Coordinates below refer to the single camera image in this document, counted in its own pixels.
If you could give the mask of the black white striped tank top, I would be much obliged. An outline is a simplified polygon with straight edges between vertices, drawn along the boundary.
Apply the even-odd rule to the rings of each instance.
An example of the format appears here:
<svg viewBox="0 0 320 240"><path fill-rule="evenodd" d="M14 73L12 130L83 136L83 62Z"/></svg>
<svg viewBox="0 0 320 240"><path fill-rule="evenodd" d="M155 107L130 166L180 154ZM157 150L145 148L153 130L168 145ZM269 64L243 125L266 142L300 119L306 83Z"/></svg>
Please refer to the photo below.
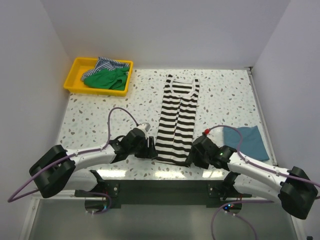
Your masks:
<svg viewBox="0 0 320 240"><path fill-rule="evenodd" d="M155 141L156 160L189 167L195 129L200 83L176 80L169 74L165 81L158 131Z"/></svg>

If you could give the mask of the blue ribbed tank top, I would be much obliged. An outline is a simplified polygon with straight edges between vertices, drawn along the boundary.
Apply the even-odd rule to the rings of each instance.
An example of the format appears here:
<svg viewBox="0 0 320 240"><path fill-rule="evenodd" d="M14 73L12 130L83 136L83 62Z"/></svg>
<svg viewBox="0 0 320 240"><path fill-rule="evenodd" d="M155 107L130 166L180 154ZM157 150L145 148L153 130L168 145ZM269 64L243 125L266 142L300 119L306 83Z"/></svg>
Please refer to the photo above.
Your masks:
<svg viewBox="0 0 320 240"><path fill-rule="evenodd" d="M261 162L270 159L257 126L243 126L237 128L237 130L241 133L243 138L240 145L240 151L244 155ZM222 132L224 145L235 149L240 142L240 135L235 130L228 127L224 127Z"/></svg>

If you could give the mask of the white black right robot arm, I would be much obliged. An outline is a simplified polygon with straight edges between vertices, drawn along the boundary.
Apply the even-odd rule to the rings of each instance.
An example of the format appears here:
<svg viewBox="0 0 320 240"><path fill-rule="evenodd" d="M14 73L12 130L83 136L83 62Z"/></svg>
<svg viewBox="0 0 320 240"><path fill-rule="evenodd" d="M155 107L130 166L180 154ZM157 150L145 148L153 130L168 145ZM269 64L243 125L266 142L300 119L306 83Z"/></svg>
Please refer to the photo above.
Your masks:
<svg viewBox="0 0 320 240"><path fill-rule="evenodd" d="M286 169L265 164L243 155L236 148L218 147L206 135L192 143L188 159L203 169L214 166L228 172L224 180L213 187L223 199L237 194L263 198L305 220L318 196L315 183L301 168Z"/></svg>

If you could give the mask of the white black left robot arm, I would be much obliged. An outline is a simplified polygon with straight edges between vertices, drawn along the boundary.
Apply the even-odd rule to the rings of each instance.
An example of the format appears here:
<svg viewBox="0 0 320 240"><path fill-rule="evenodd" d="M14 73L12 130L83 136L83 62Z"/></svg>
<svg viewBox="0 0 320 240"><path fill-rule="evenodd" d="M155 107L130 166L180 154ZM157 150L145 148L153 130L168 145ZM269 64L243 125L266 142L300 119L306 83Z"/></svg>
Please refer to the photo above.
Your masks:
<svg viewBox="0 0 320 240"><path fill-rule="evenodd" d="M64 190L82 190L99 196L104 184L94 166L124 161L130 155L140 159L157 157L149 129L148 123L142 123L124 137L109 140L106 146L64 149L55 145L29 169L29 174L45 199Z"/></svg>

